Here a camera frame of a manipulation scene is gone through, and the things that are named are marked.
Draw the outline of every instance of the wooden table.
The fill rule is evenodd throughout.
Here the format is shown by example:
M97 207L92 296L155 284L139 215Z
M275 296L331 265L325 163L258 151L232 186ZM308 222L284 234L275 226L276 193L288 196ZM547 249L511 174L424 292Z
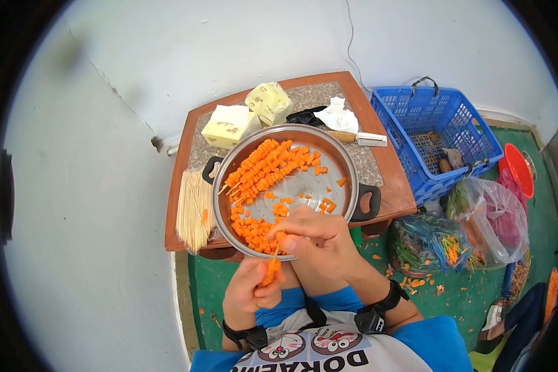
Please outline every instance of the wooden table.
M380 119L374 112L369 100L352 75L345 72L319 74L305 77L291 78L283 80L279 84L283 89L290 89L299 86L337 82L341 87L345 98L352 106L353 113L357 117L357 121L362 131L368 133L376 133L386 135L386 131ZM244 102L246 95L251 91L243 91L228 97L221 98L214 102L208 103L201 107L195 108L188 113L186 117L186 125L182 132L182 138L179 142L179 150L176 155L174 172L171 177L170 197L168 199L167 215L165 219L165 249L167 251L184 250L184 243L178 239L175 232L176 217L178 212L179 186L182 180L182 174L188 166L190 157L190 148L194 138L194 130L198 118L204 114L213 111L217 105L231 105L237 102ZM387 147L372 147L372 153L379 166L382 174L384 186L380 188L381 204L378 216L364 222L350 223L349 227L364 226L375 224L381 221L388 221L402 215L408 215L417 211L415 199L409 188L407 177L401 167L399 158L395 153L393 145L390 143ZM225 239L213 239L209 242L205 249L224 248L231 246Z

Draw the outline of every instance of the blue shorts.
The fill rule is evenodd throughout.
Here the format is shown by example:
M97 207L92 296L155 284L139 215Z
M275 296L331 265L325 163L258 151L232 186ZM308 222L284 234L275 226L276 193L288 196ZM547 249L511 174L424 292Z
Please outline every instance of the blue shorts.
M327 311L353 311L364 307L353 288L347 286L330 294L311 296L318 307ZM281 324L288 316L299 309L304 309L304 291L301 287L281 291L281 302L272 309L260 308L256 311L256 325L265 328Z

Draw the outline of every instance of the sandal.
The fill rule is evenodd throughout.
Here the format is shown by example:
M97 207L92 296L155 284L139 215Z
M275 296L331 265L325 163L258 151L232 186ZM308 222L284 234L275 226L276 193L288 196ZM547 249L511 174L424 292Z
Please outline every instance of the sandal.
M502 321L502 301L492 303L485 317L484 327L481 329L477 338L482 341L489 341L491 329Z

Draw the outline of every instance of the hand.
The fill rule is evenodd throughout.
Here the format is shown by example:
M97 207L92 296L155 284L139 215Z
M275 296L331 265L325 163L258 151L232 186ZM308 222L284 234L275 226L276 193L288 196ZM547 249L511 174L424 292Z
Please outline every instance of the hand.
M268 260L245 257L231 278L225 290L224 312L255 312L263 308L274 308L281 302L279 282L285 281L281 270L275 274L275 281L263 288L256 288L267 274Z
M280 242L281 249L306 260L325 277L346 279L365 263L341 215L315 213L306 205L298 205L269 231L267 239L280 230L288 234Z

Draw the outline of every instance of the stainless steel pot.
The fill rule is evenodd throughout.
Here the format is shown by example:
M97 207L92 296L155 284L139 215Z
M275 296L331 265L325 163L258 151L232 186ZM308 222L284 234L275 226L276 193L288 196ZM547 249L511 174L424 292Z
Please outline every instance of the stainless steel pot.
M296 169L290 175L283 178L283 180L269 188L269 191L272 191L276 197L290 197L294 200L295 203L289 205L290 209L293 209L298 204L306 204L313 210L318 211L318 206L322 203L323 198L327 197L337 205L333 213L341 214L346 221L351 219L354 221L365 221L376 217L380 208L380 190L375 186L358 183L353 161L341 142L320 129L301 124L272 126L240 141L225 159L220 157L211 158L203 170L204 180L213 185L213 213L217 227L232 246L246 255L269 257L269 255L252 250L244 244L231 227L231 204L229 197L225 195L227 191L217 195L228 175L236 171L241 162L265 139L274 139L279 143L291 139L293 141L292 146L308 146L310 152L318 151L321 154L321 166L328 169L327 173L322 173L318 176L314 176L312 167L308 171ZM216 162L221 162L221 167L215 179L212 179L209 174ZM343 177L347 181L340 188L337 180ZM359 200L367 192L371 192L372 197L370 198L370 211L364 213L359 208ZM310 195L311 198L299 197L300 193ZM244 203L242 206L250 211L250 216L254 219L262 217L265 221L272 223L275 219L275 215L272 214L272 205L277 202L278 199L266 199L262 195L257 195L253 204L246 205ZM295 259L292 255L278 257L282 261Z

